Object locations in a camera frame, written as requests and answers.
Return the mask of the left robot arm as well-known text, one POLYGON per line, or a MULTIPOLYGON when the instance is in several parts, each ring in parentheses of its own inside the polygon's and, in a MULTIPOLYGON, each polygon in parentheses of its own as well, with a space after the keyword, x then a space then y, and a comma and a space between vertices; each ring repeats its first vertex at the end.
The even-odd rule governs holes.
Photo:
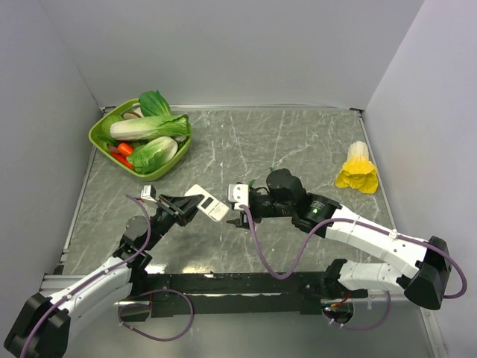
POLYGON ((15 357, 62 357, 73 333, 98 312, 126 297, 137 300, 148 288, 148 251, 174 226, 195 216, 203 195, 160 196, 154 216, 130 218, 119 246, 105 263, 71 286, 49 295, 32 295, 4 341, 15 357))

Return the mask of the white red remote control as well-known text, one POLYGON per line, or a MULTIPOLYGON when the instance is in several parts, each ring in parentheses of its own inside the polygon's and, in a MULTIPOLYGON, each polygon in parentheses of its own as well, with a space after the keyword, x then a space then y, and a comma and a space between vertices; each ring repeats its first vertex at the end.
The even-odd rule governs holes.
POLYGON ((230 210, 229 207, 198 184, 192 186, 185 193, 186 197, 197 195, 203 196, 197 205, 197 208, 209 219, 213 220, 214 222, 221 222, 226 214, 228 214, 230 210))

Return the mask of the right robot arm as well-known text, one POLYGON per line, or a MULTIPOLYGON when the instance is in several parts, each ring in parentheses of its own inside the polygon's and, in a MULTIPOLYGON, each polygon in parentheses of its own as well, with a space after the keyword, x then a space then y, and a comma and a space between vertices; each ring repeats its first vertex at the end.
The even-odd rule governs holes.
POLYGON ((240 213, 231 222, 236 227, 250 228, 267 218, 290 218, 293 226, 308 235, 353 246, 379 259, 378 263, 333 260, 325 279, 330 295, 382 290, 402 293, 428 310, 440 309, 451 272, 445 240, 404 236, 375 224, 337 201, 307 192, 288 169, 271 172, 265 187, 229 185, 227 200, 240 213))

